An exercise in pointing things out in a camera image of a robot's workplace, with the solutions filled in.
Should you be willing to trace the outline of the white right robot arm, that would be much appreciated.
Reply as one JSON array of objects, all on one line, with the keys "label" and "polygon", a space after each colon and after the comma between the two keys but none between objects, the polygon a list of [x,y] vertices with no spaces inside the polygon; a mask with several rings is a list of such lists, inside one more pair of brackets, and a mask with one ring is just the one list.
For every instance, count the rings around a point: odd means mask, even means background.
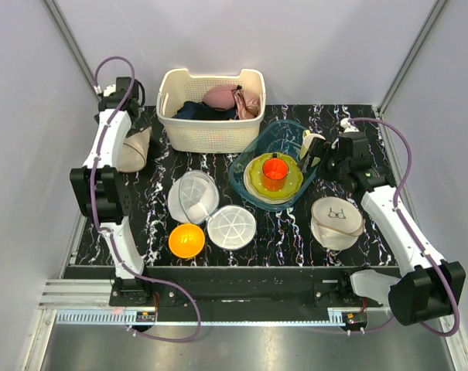
[{"label": "white right robot arm", "polygon": [[455,333],[466,272],[459,262],[446,261],[404,209],[391,172],[374,165],[366,135],[348,131],[335,142],[316,136],[299,164],[352,195],[378,226],[400,270],[400,277],[370,268],[347,274],[337,287],[340,302],[351,307],[369,298],[389,307],[404,326],[452,315],[453,327],[446,334]]}]

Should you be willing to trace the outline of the beige brown-trimmed laundry bag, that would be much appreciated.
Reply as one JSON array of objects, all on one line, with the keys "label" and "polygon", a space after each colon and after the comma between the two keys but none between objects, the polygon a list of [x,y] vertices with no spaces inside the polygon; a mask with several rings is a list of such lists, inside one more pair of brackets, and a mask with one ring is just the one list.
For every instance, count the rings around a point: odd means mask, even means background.
[{"label": "beige brown-trimmed laundry bag", "polygon": [[118,156],[117,170],[132,173],[143,170],[147,164],[152,128],[146,128],[126,138]]}]

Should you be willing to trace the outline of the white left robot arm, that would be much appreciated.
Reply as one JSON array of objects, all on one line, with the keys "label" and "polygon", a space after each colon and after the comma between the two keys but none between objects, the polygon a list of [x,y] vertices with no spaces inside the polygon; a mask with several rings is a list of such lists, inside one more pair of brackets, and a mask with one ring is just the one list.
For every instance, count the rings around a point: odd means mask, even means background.
[{"label": "white left robot arm", "polygon": [[118,171],[118,158],[128,131],[139,118],[142,89],[131,77],[97,89],[98,128],[90,154],[80,168],[70,170],[70,184],[83,216],[104,238],[114,261],[109,305],[143,306],[153,302],[152,282],[144,279],[146,268],[129,224],[132,201]]}]

